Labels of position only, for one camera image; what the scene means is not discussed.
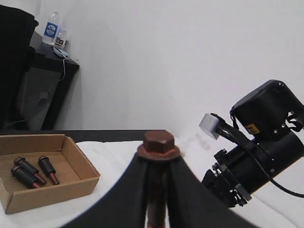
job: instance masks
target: hexagonal nut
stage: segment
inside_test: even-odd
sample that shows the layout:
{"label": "hexagonal nut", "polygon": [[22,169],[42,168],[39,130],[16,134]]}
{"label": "hexagonal nut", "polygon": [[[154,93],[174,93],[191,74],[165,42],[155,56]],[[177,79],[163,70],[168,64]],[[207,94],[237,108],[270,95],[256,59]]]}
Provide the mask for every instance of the hexagonal nut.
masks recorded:
{"label": "hexagonal nut", "polygon": [[143,146],[147,152],[166,153],[174,150],[174,136],[165,130],[153,130],[144,134]]}

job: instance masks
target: rusty bolt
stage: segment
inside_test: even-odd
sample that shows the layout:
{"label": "rusty bolt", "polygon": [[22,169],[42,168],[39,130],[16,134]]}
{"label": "rusty bolt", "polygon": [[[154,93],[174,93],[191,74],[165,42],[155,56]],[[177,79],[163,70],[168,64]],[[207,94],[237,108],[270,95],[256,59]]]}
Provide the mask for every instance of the rusty bolt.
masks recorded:
{"label": "rusty bolt", "polygon": [[144,134],[143,146],[147,152],[166,153],[174,150],[174,137],[167,131],[148,131]]}
{"label": "rusty bolt", "polygon": [[165,130],[153,130],[144,134],[143,144],[137,149],[140,157],[154,161],[169,161],[181,155],[174,145],[174,137]]}

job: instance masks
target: white cable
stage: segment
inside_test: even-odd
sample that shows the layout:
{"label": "white cable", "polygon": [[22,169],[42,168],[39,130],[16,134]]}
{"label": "white cable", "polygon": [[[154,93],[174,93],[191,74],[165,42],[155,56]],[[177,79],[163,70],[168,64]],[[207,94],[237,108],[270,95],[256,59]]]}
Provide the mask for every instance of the white cable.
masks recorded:
{"label": "white cable", "polygon": [[[41,98],[39,98],[37,101],[34,101],[33,103],[37,103],[39,101],[41,101],[46,95],[48,95],[48,93],[50,92],[50,90],[53,88],[53,86],[57,85],[60,81],[62,81],[63,79],[65,79],[66,77],[66,66],[65,66],[65,60],[67,61],[78,61],[77,58],[64,58],[63,59],[63,77],[62,79],[58,80],[56,83],[54,83],[49,89],[48,91],[46,92],[45,95],[43,95]],[[21,122],[24,122],[24,121],[27,121],[28,118],[30,118],[30,116],[34,113],[35,110],[33,110],[33,112],[31,112],[26,118],[24,118],[23,120],[18,120],[18,121],[15,121],[15,122],[12,122],[12,123],[9,123],[8,125],[4,126],[3,129],[13,125],[13,124],[16,124],[16,123],[21,123]]]}

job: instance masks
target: hex bolt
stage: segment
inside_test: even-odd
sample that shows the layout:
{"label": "hex bolt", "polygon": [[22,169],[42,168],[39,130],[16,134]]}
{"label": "hex bolt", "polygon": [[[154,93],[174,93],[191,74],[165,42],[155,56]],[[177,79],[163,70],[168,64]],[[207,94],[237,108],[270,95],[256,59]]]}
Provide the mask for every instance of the hex bolt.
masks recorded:
{"label": "hex bolt", "polygon": [[56,170],[54,169],[53,165],[51,164],[51,162],[49,161],[49,158],[46,156],[41,156],[38,159],[38,164],[40,166],[40,168],[42,169],[42,171],[44,172],[44,174],[50,178],[51,182],[54,185],[59,184],[59,181],[55,175]]}
{"label": "hex bolt", "polygon": [[24,168],[27,172],[30,174],[34,175],[37,179],[38,182],[41,185],[45,185],[47,183],[46,179],[44,179],[40,174],[39,170],[36,169],[31,163],[25,160],[25,158],[18,157],[14,160],[15,165],[20,165],[22,168]]}
{"label": "hex bolt", "polygon": [[29,172],[27,172],[20,165],[14,166],[11,169],[11,174],[28,188],[32,188],[32,189],[41,188],[40,184],[37,182],[38,179]]}
{"label": "hex bolt", "polygon": [[[144,134],[143,147],[147,153],[164,156],[178,149],[174,144],[174,137],[167,131],[148,131]],[[150,166],[149,192],[147,206],[148,228],[164,228],[166,216],[166,185],[167,168],[162,164]]]}
{"label": "hex bolt", "polygon": [[174,150],[174,137],[167,131],[148,131],[144,134],[143,146],[147,152],[164,154]]}

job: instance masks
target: white tablecloth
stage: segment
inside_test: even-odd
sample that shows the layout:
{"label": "white tablecloth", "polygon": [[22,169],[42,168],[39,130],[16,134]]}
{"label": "white tablecloth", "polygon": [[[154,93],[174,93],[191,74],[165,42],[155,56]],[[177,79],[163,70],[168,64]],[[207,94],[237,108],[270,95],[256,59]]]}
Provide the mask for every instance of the white tablecloth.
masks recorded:
{"label": "white tablecloth", "polygon": [[[97,202],[122,175],[139,144],[142,142],[80,142],[78,146],[101,173],[94,192],[85,197],[32,209],[12,215],[5,215],[0,208],[0,228],[56,228],[67,223]],[[184,159],[201,180],[214,159],[205,156],[203,142],[197,140],[181,142],[176,139],[184,153]],[[257,198],[245,207],[233,209],[238,214],[261,228],[296,228],[280,213],[262,203]]]}

